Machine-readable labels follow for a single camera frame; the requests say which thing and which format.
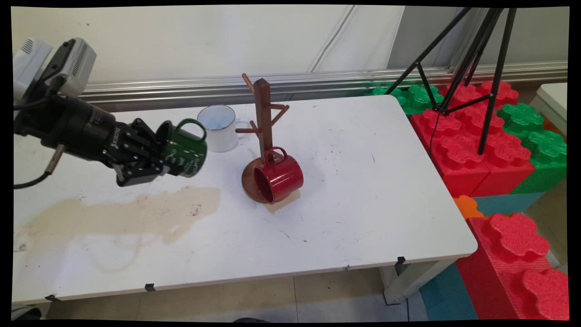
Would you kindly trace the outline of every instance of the mug handle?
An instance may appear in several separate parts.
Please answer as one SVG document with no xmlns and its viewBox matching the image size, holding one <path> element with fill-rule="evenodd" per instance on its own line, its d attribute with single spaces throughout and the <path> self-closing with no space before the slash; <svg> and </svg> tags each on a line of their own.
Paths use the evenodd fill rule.
<svg viewBox="0 0 581 327">
<path fill-rule="evenodd" d="M 283 158 L 282 160 L 286 160 L 286 159 L 287 159 L 287 157 L 288 157 L 288 155 L 286 154 L 286 151 L 285 151 L 283 148 L 281 148 L 281 147 L 272 147 L 272 148 L 270 148 L 270 149 L 266 150 L 266 151 L 264 152 L 264 157 L 265 157 L 265 158 L 268 158 L 268 154 L 269 154 L 269 153 L 270 153 L 272 150 L 276 150 L 276 149 L 278 149 L 278 150 L 281 150 L 281 151 L 282 151 L 282 154 L 284 154 L 284 158 Z M 264 166 L 265 166 L 265 167 L 266 167 L 266 166 L 268 166 L 268 162 L 269 162 L 269 161 L 270 161 L 270 160 L 265 160 L 265 163 L 264 163 Z"/>
<path fill-rule="evenodd" d="M 195 119 L 192 118 L 186 118 L 184 120 L 182 120 L 178 126 L 175 128 L 176 131 L 180 130 L 180 128 L 182 128 L 183 125 L 187 124 L 187 123 L 192 123 L 192 124 L 196 124 L 198 126 L 200 126 L 202 128 L 202 130 L 204 131 L 204 136 L 202 136 L 202 139 L 200 140 L 200 142 L 204 142 L 204 140 L 206 139 L 206 128 L 204 128 L 204 125 L 202 125 L 202 123 L 198 122 Z"/>
</svg>

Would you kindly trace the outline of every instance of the white enamel mug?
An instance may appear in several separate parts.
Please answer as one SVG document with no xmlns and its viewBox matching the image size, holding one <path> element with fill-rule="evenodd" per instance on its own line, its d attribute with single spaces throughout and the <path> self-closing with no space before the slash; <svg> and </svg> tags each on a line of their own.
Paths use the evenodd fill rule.
<svg viewBox="0 0 581 327">
<path fill-rule="evenodd" d="M 196 119 L 206 129 L 206 144 L 214 152 L 232 150 L 238 144 L 239 135 L 236 133 L 236 124 L 244 124 L 243 128 L 250 128 L 248 122 L 237 122 L 236 113 L 226 105 L 208 106 L 198 114 Z"/>
</svg>

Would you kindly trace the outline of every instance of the red enamel mug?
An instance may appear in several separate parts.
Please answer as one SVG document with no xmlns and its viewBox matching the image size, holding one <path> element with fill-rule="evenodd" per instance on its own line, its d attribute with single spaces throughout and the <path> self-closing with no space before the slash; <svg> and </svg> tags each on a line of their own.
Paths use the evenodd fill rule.
<svg viewBox="0 0 581 327">
<path fill-rule="evenodd" d="M 266 160 L 264 165 L 254 167 L 254 182 L 267 203 L 273 204 L 299 189 L 304 182 L 299 164 L 281 147 L 272 147 L 264 152 L 264 157 L 275 149 L 284 154 L 274 161 Z"/>
</svg>

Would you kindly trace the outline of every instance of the white table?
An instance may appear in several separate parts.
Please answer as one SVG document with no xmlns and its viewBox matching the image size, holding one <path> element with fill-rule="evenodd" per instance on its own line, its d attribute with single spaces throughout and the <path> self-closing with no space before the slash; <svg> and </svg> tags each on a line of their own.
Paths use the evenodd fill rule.
<svg viewBox="0 0 581 327">
<path fill-rule="evenodd" d="M 541 85 L 530 105 L 567 135 L 567 83 Z"/>
<path fill-rule="evenodd" d="M 209 153 L 200 174 L 118 187 L 112 169 L 64 155 L 44 182 L 14 191 L 13 303 L 383 267 L 388 303 L 416 291 L 477 243 L 396 99 L 287 102 L 274 144 L 304 186 L 275 205 L 240 178 L 258 141 Z M 233 105 L 238 120 L 254 105 Z M 115 113 L 118 121 L 195 118 L 202 108 Z M 14 136 L 15 183 L 53 150 Z M 393 265 L 412 264 L 395 280 Z"/>
</svg>

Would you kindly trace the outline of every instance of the wooden base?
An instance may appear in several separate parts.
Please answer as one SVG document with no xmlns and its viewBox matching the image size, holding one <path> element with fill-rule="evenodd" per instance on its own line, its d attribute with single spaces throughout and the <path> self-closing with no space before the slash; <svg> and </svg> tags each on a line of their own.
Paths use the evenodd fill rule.
<svg viewBox="0 0 581 327">
<path fill-rule="evenodd" d="M 262 165 L 263 161 L 262 158 L 256 158 L 252 160 L 246 168 L 242 171 L 242 187 L 246 194 L 256 202 L 260 203 L 268 203 L 264 197 L 260 194 L 260 191 L 256 187 L 256 183 L 254 182 L 254 166 Z M 279 199 L 277 202 L 280 202 L 286 199 L 288 196 Z"/>
</svg>

